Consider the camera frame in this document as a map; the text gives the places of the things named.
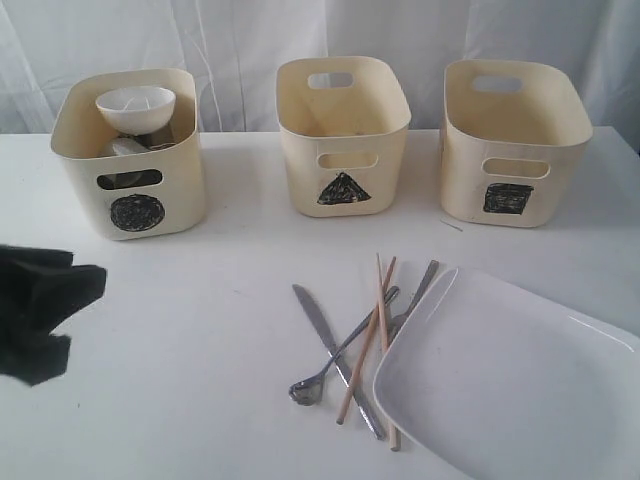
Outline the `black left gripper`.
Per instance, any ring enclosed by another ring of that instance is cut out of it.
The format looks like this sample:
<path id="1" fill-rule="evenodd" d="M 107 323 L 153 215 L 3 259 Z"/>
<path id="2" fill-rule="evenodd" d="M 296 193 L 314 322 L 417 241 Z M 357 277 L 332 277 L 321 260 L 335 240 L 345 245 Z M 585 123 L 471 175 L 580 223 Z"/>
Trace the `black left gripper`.
<path id="1" fill-rule="evenodd" d="M 1 374 L 30 387 L 66 373 L 72 339 L 53 331 L 103 297 L 107 270 L 58 249 L 1 247 Z"/>

